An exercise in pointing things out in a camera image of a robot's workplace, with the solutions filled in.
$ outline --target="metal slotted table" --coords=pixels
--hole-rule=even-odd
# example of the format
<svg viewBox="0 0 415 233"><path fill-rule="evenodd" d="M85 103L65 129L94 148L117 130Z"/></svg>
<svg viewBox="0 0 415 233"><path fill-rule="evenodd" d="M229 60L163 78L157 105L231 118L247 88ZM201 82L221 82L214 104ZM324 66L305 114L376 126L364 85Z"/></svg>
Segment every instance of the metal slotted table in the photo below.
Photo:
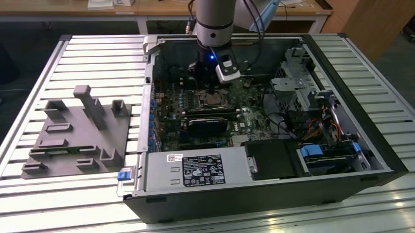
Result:
<svg viewBox="0 0 415 233"><path fill-rule="evenodd" d="M415 227L415 112L348 38L314 35L410 173L341 203L147 225L118 196L117 173L23 180L22 167L47 115L47 100L93 87L102 104L134 105L126 166L138 161L145 83L143 35L63 36L0 147L0 232L388 232ZM329 88L324 75L317 70ZM133 183L123 188L134 189Z"/></svg>

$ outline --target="green circuit board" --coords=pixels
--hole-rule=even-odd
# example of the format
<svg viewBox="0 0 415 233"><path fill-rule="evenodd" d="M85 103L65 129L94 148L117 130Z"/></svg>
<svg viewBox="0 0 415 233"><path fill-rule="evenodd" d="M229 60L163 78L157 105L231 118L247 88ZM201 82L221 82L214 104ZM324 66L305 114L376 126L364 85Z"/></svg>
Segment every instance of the green circuit board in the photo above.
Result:
<svg viewBox="0 0 415 233"><path fill-rule="evenodd" d="M234 81L227 88L215 89L214 94L207 90L186 90L173 83L163 90L159 103L162 150L194 150L207 148L233 147L233 136L246 135L250 140L273 138L270 125L262 110L261 100L263 89L251 85L246 79ZM189 135L186 111L209 109L237 109L238 118L229 120L225 133L209 136Z"/></svg>

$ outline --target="floor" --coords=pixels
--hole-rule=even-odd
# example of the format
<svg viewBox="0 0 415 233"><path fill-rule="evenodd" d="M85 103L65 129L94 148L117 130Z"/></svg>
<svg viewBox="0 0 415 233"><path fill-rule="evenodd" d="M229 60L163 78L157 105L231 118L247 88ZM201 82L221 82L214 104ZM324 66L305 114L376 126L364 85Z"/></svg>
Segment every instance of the floor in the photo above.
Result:
<svg viewBox="0 0 415 233"><path fill-rule="evenodd" d="M185 23L150 22L150 33L183 33ZM42 23L0 23L0 43L21 68L22 76L0 85L0 141L15 121L30 90L43 71L63 34L138 34L134 22L57 22L46 30ZM410 104L415 107L415 43L398 37L376 64Z"/></svg>

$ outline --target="white box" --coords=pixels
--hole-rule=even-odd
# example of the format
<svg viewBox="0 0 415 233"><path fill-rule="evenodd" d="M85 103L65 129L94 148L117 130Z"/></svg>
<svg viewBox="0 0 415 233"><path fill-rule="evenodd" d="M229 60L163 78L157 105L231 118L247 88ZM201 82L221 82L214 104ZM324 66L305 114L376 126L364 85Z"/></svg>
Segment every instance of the white box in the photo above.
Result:
<svg viewBox="0 0 415 233"><path fill-rule="evenodd" d="M89 0L89 11L114 9L113 0Z"/></svg>
<svg viewBox="0 0 415 233"><path fill-rule="evenodd" d="M117 6L131 6L135 0L115 0Z"/></svg>

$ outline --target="power supply label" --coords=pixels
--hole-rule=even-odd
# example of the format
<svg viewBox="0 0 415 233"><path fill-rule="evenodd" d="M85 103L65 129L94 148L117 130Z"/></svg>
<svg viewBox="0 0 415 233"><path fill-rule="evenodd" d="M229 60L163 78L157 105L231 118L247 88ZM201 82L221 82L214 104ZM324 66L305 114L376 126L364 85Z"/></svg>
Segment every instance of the power supply label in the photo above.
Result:
<svg viewBox="0 0 415 233"><path fill-rule="evenodd" d="M197 187L226 183L221 154L183 157L183 185Z"/></svg>

